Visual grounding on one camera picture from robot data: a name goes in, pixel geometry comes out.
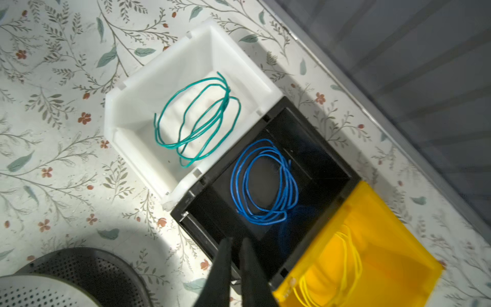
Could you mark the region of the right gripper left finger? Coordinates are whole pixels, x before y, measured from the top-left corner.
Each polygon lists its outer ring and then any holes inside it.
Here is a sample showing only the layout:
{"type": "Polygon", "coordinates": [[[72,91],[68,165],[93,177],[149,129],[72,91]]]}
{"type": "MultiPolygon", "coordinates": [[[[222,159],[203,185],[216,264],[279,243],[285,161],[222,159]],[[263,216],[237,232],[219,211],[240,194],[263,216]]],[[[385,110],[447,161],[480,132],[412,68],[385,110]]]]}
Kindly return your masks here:
{"type": "Polygon", "coordinates": [[[194,307],[228,307],[231,283],[231,239],[221,241],[212,270],[194,307]]]}

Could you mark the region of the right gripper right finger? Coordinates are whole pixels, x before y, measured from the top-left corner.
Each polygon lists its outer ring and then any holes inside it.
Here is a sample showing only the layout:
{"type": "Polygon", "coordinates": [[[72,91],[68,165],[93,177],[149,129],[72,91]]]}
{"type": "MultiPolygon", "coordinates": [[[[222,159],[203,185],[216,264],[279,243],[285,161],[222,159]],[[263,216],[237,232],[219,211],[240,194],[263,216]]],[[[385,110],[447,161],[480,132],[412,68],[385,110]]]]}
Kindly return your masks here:
{"type": "Polygon", "coordinates": [[[248,238],[242,241],[240,248],[240,273],[242,306],[277,306],[268,280],[248,238]]]}

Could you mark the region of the grey perforated spool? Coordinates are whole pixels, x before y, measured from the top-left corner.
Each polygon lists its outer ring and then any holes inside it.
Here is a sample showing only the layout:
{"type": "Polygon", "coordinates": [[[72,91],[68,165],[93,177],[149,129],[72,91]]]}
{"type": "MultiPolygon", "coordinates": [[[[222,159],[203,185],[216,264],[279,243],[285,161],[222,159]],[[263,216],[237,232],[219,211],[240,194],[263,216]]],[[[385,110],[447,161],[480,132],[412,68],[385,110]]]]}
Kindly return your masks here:
{"type": "Polygon", "coordinates": [[[60,249],[37,258],[14,276],[35,277],[33,288],[3,281],[1,306],[77,306],[71,295],[52,290],[50,281],[68,283],[99,306],[152,306],[144,281],[116,255],[96,248],[60,249]]]}

